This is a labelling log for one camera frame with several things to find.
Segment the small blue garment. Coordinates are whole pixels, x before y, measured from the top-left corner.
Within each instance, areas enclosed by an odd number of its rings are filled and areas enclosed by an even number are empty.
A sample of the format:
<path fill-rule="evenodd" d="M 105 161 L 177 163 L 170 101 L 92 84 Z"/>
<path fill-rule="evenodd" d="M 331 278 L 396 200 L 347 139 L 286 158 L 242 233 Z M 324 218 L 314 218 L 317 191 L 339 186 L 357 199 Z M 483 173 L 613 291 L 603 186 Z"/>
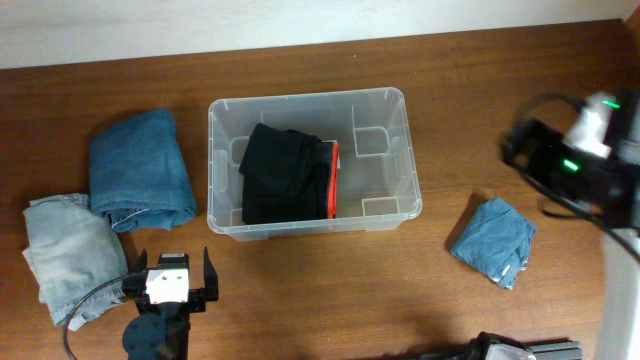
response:
<path fill-rule="evenodd" d="M 480 205 L 451 254 L 501 288 L 512 290 L 528 267 L 537 228 L 501 198 Z"/>

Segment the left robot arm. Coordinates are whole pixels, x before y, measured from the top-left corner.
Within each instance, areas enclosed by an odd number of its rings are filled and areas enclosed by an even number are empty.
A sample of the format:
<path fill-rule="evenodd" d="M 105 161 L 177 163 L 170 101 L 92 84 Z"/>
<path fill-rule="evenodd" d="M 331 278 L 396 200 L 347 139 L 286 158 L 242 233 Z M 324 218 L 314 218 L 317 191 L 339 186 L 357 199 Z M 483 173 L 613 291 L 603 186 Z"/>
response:
<path fill-rule="evenodd" d="M 157 266 L 147 266 L 142 252 L 134 271 L 122 281 L 124 294 L 134 301 L 138 316 L 125 328 L 122 346 L 129 360 L 187 360 L 190 316 L 217 299 L 207 288 L 190 287 L 187 254 L 162 254 Z"/>

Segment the black garment with red band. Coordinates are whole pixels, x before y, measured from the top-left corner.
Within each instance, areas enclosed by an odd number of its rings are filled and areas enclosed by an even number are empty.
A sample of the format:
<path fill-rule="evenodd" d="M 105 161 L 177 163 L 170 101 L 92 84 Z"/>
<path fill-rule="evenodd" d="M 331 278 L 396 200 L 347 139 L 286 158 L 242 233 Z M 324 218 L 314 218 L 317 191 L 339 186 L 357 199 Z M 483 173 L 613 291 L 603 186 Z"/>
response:
<path fill-rule="evenodd" d="M 335 142 L 322 142 L 317 160 L 298 197 L 248 191 L 243 184 L 242 221 L 248 225 L 326 220 L 336 216 Z"/>

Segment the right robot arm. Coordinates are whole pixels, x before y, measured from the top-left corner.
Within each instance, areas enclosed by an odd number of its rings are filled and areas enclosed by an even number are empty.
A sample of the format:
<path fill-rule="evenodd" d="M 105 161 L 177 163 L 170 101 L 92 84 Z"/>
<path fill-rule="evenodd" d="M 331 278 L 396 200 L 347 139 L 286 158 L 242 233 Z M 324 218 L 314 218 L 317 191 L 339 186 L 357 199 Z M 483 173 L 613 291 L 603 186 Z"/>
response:
<path fill-rule="evenodd" d="M 566 134 L 532 117 L 554 100 L 530 98 L 500 148 L 518 176 L 605 235 L 610 275 L 639 279 L 639 99 L 631 93 L 566 96 L 576 121 Z M 423 208 L 403 93 L 393 87 L 219 99 L 208 110 L 210 229 L 237 241 L 277 236 L 393 230 Z M 258 125 L 295 130 L 339 146 L 337 214 L 329 219 L 242 219 L 240 167 Z"/>

